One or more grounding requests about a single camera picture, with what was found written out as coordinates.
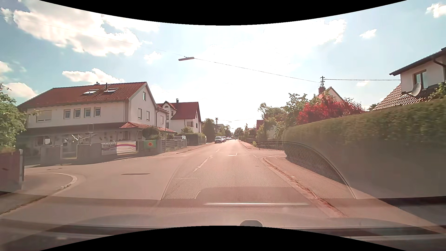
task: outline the windshield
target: windshield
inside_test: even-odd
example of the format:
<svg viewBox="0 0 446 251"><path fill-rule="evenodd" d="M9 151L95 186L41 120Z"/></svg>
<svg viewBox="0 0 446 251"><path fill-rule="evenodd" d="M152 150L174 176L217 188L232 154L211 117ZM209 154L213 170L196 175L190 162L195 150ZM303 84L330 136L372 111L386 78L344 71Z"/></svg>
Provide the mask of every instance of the windshield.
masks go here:
<svg viewBox="0 0 446 251"><path fill-rule="evenodd" d="M66 5L0 1L0 246L34 223L446 228L446 2L249 25Z"/></svg>

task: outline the sky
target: sky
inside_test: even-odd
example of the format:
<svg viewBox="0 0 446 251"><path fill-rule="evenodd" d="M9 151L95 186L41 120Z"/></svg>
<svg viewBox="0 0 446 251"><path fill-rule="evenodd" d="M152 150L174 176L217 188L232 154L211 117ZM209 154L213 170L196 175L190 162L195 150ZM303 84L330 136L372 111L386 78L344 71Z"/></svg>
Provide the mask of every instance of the sky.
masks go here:
<svg viewBox="0 0 446 251"><path fill-rule="evenodd" d="M0 82L17 104L54 87L146 81L157 103L198 101L202 120L232 129L253 127L262 102L312 97L321 76L396 79L325 82L366 108L399 84L390 72L446 46L446 2L431 0L241 26L142 21L39 0L0 0L0 15ZM178 61L185 56L197 59Z"/></svg>

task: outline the drainpipe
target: drainpipe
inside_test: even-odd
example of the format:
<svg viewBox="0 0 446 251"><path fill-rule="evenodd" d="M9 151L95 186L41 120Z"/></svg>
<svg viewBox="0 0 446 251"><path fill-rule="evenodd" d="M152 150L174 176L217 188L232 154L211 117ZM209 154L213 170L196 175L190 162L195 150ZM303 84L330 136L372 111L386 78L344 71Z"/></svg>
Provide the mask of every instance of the drainpipe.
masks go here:
<svg viewBox="0 0 446 251"><path fill-rule="evenodd" d="M443 80L446 81L446 64L440 63L437 59L432 60L434 63L443 66Z"/></svg>

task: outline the chimney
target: chimney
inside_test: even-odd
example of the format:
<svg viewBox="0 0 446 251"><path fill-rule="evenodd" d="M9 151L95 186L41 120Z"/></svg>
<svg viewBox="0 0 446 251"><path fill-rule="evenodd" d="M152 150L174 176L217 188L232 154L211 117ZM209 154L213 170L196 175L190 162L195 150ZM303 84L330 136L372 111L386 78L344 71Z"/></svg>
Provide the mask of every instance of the chimney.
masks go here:
<svg viewBox="0 0 446 251"><path fill-rule="evenodd" d="M319 87L319 94L324 93L324 91L325 91L325 87L320 86L320 87Z"/></svg>

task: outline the street lamp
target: street lamp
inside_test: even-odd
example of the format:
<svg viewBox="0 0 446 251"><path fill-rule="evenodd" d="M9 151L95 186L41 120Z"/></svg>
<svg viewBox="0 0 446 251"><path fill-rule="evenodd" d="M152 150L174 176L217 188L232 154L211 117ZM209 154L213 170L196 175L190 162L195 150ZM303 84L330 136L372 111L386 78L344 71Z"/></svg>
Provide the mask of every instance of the street lamp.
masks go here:
<svg viewBox="0 0 446 251"><path fill-rule="evenodd" d="M183 59L178 59L178 61L184 61L189 59L195 59L194 57L184 57Z"/></svg>

